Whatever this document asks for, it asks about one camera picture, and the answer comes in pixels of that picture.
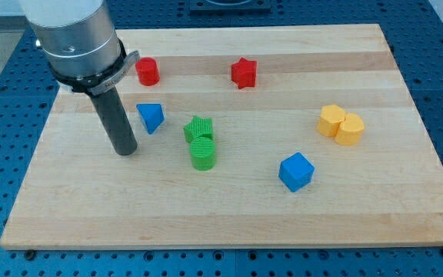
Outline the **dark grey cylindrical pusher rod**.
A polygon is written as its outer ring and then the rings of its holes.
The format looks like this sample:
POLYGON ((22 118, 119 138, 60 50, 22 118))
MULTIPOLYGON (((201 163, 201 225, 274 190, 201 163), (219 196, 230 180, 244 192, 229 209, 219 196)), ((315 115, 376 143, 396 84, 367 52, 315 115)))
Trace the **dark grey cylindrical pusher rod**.
POLYGON ((116 88, 99 95, 88 93, 95 111, 118 155, 130 155, 138 147, 134 132, 116 88))

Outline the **black silver tool flange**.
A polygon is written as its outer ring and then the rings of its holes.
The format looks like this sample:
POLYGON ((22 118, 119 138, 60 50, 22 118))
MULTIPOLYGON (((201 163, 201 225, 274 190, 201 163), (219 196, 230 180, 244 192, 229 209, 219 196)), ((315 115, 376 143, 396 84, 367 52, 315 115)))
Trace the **black silver tool flange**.
POLYGON ((115 86, 126 76, 130 68, 139 61, 138 50, 126 54, 124 44, 118 40, 121 52, 112 65, 104 71, 85 77, 75 77, 58 73, 48 63, 48 67, 55 80, 61 87, 71 93, 85 93, 87 95, 100 95, 115 86))

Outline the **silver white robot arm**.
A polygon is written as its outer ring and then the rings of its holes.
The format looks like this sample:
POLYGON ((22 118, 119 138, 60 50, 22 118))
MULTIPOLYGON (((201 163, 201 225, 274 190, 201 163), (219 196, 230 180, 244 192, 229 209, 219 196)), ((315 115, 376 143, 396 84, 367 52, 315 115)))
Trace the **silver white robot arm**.
POLYGON ((127 53, 105 0, 20 0, 59 84, 87 95, 119 155, 138 147, 116 85, 140 59, 127 53))

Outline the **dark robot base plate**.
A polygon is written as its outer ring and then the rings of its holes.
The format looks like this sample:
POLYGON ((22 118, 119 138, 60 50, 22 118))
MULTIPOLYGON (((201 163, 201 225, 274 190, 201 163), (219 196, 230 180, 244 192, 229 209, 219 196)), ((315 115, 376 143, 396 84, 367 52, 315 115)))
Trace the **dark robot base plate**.
POLYGON ((190 12, 267 12, 270 0, 191 0, 190 12))

